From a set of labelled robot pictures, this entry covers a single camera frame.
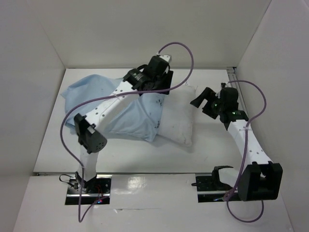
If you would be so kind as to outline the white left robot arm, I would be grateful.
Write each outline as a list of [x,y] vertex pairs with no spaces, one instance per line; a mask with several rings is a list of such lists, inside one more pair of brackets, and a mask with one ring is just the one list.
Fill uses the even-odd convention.
[[78,187],[85,193],[93,191],[97,178],[98,153],[107,144],[103,132],[108,124],[142,91],[164,90],[168,94],[173,71],[170,70],[171,55],[155,55],[147,65],[128,71],[122,82],[95,109],[84,116],[74,117],[75,131],[80,144],[81,164],[75,173]]

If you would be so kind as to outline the white pillow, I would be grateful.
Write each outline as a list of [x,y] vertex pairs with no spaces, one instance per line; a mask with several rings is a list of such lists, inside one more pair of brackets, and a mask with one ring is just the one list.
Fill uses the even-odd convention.
[[196,97],[196,89],[182,85],[172,90],[164,99],[158,135],[185,147],[192,145],[193,106],[190,102]]

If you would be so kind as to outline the light blue pillowcase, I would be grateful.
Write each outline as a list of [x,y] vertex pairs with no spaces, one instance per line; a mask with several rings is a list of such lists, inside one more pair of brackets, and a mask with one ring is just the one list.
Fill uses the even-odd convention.
[[[65,113],[73,107],[95,98],[112,94],[122,78],[110,79],[92,74],[70,85],[61,93],[65,99]],[[152,142],[161,121],[164,94],[145,93],[123,109],[105,128],[105,134],[133,136]]]

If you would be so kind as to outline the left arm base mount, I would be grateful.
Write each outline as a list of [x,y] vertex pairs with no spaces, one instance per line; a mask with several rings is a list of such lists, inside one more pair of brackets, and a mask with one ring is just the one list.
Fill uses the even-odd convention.
[[[61,174],[59,181],[67,185],[65,205],[78,205],[81,185],[75,176]],[[98,174],[97,178],[82,190],[81,205],[110,204],[111,183],[111,175]]]

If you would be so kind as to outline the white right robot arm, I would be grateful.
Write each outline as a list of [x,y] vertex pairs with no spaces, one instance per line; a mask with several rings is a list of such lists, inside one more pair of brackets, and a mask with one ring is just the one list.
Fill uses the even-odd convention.
[[216,166],[211,185],[215,189],[235,187],[242,201],[275,200],[278,197],[283,174],[282,166],[274,163],[263,151],[254,135],[246,113],[239,109],[236,88],[224,87],[216,93],[206,87],[191,105],[198,108],[206,101],[202,112],[219,118],[234,139],[243,158],[241,171],[232,166]]

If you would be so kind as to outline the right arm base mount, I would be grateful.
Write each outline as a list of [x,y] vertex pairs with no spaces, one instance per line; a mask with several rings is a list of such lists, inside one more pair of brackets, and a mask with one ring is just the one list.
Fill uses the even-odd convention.
[[197,190],[199,203],[224,202],[224,195],[232,189],[227,184],[217,185],[210,173],[196,174],[191,186]]

